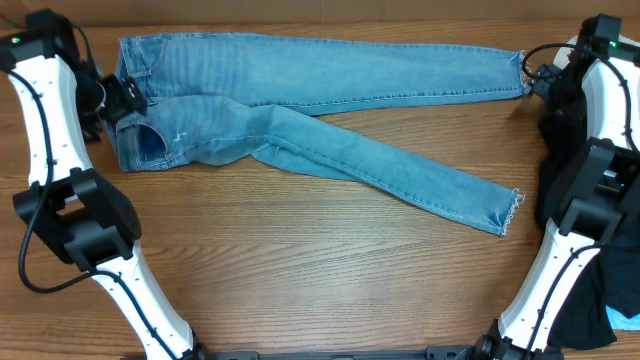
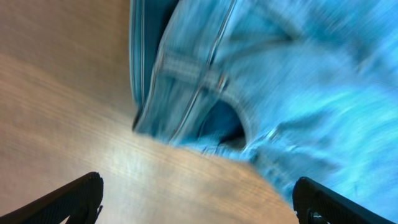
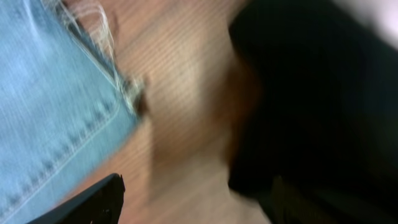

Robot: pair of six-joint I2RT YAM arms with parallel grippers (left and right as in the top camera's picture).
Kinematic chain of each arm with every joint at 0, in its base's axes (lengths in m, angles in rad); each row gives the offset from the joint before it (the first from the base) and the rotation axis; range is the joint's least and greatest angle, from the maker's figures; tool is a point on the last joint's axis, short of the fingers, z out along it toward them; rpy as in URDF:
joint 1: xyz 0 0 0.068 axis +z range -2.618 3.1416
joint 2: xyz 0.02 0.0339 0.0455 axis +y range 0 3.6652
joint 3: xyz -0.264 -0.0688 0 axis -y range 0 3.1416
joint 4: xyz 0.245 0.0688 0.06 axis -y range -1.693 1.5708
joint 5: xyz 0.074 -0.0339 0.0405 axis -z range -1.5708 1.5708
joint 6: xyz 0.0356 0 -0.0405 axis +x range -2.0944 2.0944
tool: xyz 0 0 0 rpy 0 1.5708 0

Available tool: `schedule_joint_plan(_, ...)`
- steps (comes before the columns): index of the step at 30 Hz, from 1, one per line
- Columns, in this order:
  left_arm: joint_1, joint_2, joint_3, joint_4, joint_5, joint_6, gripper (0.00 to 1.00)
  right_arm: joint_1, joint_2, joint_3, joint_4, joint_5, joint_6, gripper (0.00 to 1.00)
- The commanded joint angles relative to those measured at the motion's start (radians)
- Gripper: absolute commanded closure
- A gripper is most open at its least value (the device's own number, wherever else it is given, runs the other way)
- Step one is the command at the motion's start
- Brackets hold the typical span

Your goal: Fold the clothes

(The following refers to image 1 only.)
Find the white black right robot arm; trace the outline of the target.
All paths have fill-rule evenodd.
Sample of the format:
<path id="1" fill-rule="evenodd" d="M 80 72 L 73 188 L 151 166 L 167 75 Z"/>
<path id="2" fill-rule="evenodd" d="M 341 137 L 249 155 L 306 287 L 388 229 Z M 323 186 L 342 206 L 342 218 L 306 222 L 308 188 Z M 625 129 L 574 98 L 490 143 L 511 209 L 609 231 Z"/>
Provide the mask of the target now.
<path id="1" fill-rule="evenodd" d="M 614 341 L 607 311 L 639 312 L 639 46 L 599 14 L 527 72 L 549 149 L 540 169 L 541 248 L 509 307 L 469 347 L 429 359 L 558 359 Z"/>

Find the light blue denim jeans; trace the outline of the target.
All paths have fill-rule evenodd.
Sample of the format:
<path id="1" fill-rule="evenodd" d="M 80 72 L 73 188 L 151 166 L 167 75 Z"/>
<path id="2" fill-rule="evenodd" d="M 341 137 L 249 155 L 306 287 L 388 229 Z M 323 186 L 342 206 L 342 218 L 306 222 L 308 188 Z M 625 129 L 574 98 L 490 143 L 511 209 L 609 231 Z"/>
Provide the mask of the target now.
<path id="1" fill-rule="evenodd" d="M 331 125 L 328 114 L 508 100 L 523 91 L 515 51 L 254 33 L 124 37 L 118 78 L 147 109 L 107 126 L 126 172 L 244 157 L 357 181 L 443 218 L 504 235 L 519 191 Z"/>

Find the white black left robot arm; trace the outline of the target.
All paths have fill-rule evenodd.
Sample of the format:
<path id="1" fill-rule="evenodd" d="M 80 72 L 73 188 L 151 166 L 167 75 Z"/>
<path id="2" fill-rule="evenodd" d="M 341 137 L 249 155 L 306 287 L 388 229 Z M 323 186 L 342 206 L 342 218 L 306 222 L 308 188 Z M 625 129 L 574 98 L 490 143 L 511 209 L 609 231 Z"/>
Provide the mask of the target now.
<path id="1" fill-rule="evenodd" d="M 91 52 L 78 48 L 80 28 L 63 15 L 43 9 L 27 14 L 25 24 L 1 40 L 1 70 L 19 97 L 30 149 L 28 188 L 13 197 L 27 226 L 20 280 L 51 294 L 92 279 L 133 328 L 144 358 L 212 358 L 154 278 L 133 204 L 93 167 L 86 149 L 99 141 L 103 123 L 145 113 L 136 83 L 103 75 Z M 31 282 L 26 257 L 33 236 L 79 276 L 52 287 Z"/>

